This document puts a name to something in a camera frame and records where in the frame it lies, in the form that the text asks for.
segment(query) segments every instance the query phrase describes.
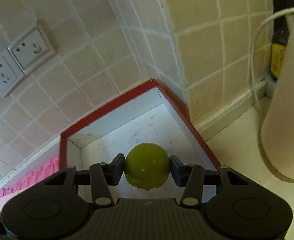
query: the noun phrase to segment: white cable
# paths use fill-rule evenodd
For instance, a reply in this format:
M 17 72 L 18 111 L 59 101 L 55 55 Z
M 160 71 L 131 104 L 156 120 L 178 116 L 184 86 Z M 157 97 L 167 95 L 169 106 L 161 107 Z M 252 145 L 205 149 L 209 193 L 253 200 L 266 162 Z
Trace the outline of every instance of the white cable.
M 253 69 L 253 54 L 254 54 L 254 51 L 255 51 L 255 46 L 256 46 L 256 42 L 257 42 L 257 39 L 258 39 L 258 36 L 261 32 L 261 30 L 263 29 L 263 27 L 270 21 L 272 20 L 275 20 L 279 17 L 282 17 L 282 16 L 285 16 L 285 15 L 288 15 L 288 14 L 293 14 L 294 13 L 294 7 L 292 8 L 288 8 L 288 9 L 284 9 L 284 10 L 281 10 L 281 11 L 278 11 L 274 14 L 272 14 L 271 16 L 269 16 L 268 18 L 266 18 L 262 23 L 261 23 L 261 26 L 259 28 L 259 31 L 257 33 L 257 36 L 256 38 L 254 39 L 252 45 L 251 45 L 251 48 L 250 48 L 250 53 L 249 53 L 249 59 L 250 59 L 250 73 L 251 73 L 251 88 L 252 88 L 252 91 L 253 91 L 253 95 L 255 97 L 255 102 L 257 103 L 258 102 L 258 95 L 257 95 L 257 91 L 256 91 L 256 84 L 255 84 L 255 74 L 254 74 L 254 69 Z

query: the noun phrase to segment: white baseboard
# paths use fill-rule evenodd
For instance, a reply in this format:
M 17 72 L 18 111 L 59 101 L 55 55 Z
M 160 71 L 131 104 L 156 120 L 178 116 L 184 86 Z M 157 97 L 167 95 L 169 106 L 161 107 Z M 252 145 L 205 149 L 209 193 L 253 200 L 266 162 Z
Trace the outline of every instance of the white baseboard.
M 1 188 L 11 188 L 17 182 L 21 181 L 25 175 L 37 170 L 49 159 L 58 155 L 60 149 L 60 136 L 53 139 L 48 145 L 36 152 L 32 157 L 23 160 L 16 168 L 0 181 Z
M 266 93 L 267 80 L 263 79 L 257 85 L 257 94 L 260 99 Z M 247 86 L 231 101 L 220 105 L 205 116 L 193 122 L 194 127 L 202 138 L 207 141 L 222 129 L 231 124 L 255 103 L 253 92 Z

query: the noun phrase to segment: yellow label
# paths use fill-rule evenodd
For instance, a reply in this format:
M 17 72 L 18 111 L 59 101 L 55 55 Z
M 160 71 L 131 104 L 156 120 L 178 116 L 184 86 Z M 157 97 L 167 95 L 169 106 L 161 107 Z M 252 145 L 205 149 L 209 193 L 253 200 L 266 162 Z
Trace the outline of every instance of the yellow label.
M 270 72 L 274 75 L 275 78 L 279 78 L 282 64 L 283 64 L 283 58 L 286 53 L 286 46 L 273 43 L 271 46 L 271 51 L 272 51 L 272 58 L 271 58 Z

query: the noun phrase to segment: electrical outlet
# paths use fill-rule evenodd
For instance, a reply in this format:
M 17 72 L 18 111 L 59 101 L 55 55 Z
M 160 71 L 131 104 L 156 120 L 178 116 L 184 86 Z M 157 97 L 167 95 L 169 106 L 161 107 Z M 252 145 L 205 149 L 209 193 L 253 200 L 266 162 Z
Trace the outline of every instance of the electrical outlet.
M 0 96 L 5 97 L 24 77 L 7 49 L 0 54 Z
M 7 49 L 25 75 L 55 54 L 40 25 L 22 34 Z

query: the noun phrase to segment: tile wall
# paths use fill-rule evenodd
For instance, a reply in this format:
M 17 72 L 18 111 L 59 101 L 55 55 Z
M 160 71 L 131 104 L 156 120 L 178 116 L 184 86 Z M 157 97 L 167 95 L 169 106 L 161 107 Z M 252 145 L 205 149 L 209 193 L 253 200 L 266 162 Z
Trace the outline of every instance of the tile wall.
M 0 0 L 0 51 L 35 24 L 58 54 L 0 98 L 0 180 L 70 124 L 151 77 L 195 121 L 250 82 L 272 0 Z M 273 26 L 255 52 L 268 69 Z
M 36 19 L 58 54 L 0 98 L 0 180 L 70 124 L 147 79 L 145 65 L 153 70 L 147 61 L 137 67 L 108 0 L 0 0 L 0 51 Z
M 273 0 L 162 0 L 181 60 L 191 121 L 231 100 L 250 83 L 248 55 Z M 273 24 L 258 39 L 256 76 L 269 69 Z
M 157 78 L 188 112 L 182 68 L 160 0 L 109 0 L 141 72 Z

